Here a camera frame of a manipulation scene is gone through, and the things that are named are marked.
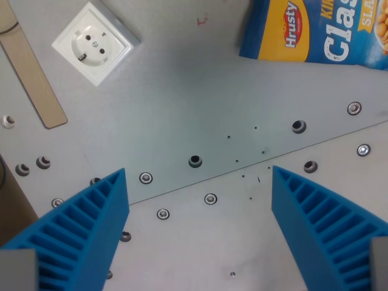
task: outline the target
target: bolt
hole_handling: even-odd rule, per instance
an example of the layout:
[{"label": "bolt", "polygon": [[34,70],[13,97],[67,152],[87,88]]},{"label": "bolt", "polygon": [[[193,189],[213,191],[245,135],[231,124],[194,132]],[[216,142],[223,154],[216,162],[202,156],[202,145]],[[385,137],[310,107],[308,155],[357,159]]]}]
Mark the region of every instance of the bolt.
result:
[{"label": "bolt", "polygon": [[370,146],[368,144],[361,144],[357,148],[357,155],[359,156],[367,156],[370,153]]},{"label": "bolt", "polygon": [[350,115],[357,115],[360,113],[361,111],[361,104],[359,102],[352,102],[349,104],[349,106],[347,107],[347,112],[348,114]]},{"label": "bolt", "polygon": [[57,208],[57,207],[60,206],[62,203],[63,203],[63,200],[62,200],[61,198],[55,198],[53,201],[51,201],[51,205],[52,205],[54,208]]}]

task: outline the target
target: gray block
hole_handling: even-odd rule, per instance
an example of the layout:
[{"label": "gray block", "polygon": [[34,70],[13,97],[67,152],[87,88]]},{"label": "gray block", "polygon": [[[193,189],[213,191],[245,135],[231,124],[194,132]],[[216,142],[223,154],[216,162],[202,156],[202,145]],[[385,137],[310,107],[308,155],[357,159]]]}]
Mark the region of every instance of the gray block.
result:
[{"label": "gray block", "polygon": [[0,290],[38,291],[35,250],[0,250]]},{"label": "gray block", "polygon": [[372,239],[369,264],[372,291],[388,291],[388,236]]}]

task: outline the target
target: hrusty logo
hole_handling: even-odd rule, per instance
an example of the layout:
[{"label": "hrusty logo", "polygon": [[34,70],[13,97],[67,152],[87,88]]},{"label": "hrusty logo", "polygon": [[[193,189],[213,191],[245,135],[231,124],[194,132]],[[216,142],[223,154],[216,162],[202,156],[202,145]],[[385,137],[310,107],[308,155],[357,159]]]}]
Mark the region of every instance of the hrusty logo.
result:
[{"label": "hrusty logo", "polygon": [[284,39],[286,47],[295,48],[302,35],[302,14],[294,3],[288,2],[288,7],[284,12]]}]

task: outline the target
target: brown surface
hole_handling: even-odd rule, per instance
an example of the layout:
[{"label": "brown surface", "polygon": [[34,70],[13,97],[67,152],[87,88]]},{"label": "brown surface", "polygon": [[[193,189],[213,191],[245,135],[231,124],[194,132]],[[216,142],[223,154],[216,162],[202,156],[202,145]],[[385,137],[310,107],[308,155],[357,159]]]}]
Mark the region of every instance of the brown surface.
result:
[{"label": "brown surface", "polygon": [[[17,22],[7,0],[0,0],[0,32],[8,30]],[[16,70],[31,102],[48,129],[65,124],[67,118],[36,59],[20,25],[0,35],[13,67]]]},{"label": "brown surface", "polygon": [[[15,177],[4,163],[6,168],[5,184],[0,189],[0,247],[15,235],[38,220]],[[0,185],[4,171],[0,165]]]}]

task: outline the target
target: screw hole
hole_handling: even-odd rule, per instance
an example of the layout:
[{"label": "screw hole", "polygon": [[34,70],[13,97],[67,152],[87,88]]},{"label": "screw hole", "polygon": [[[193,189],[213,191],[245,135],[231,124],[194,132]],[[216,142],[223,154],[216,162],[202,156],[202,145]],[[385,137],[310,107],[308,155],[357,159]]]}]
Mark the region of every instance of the screw hole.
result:
[{"label": "screw hole", "polygon": [[292,131],[297,133],[297,134],[304,132],[306,130],[306,128],[307,128],[307,125],[303,120],[295,121],[292,124]]},{"label": "screw hole", "polygon": [[15,167],[15,172],[22,177],[27,176],[30,173],[30,169],[25,164],[18,164]]},{"label": "screw hole", "polygon": [[303,169],[306,173],[311,174],[318,170],[318,164],[315,161],[308,161],[304,164]]},{"label": "screw hole", "polygon": [[101,180],[101,179],[100,179],[100,178],[93,178],[93,179],[90,180],[89,185],[94,185],[94,184],[96,184],[99,180]]},{"label": "screw hole", "polygon": [[0,124],[5,129],[11,129],[11,128],[13,128],[15,126],[15,120],[11,116],[9,116],[9,115],[4,115],[0,119]]},{"label": "screw hole", "polygon": [[47,170],[50,166],[50,159],[45,156],[40,156],[36,159],[36,165],[43,170]]},{"label": "screw hole", "polygon": [[200,156],[192,156],[189,159],[189,165],[191,168],[198,168],[202,165],[202,159]]},{"label": "screw hole", "polygon": [[14,124],[14,123],[15,123],[15,120],[14,120],[11,116],[7,116],[7,121],[8,121],[10,124]]}]

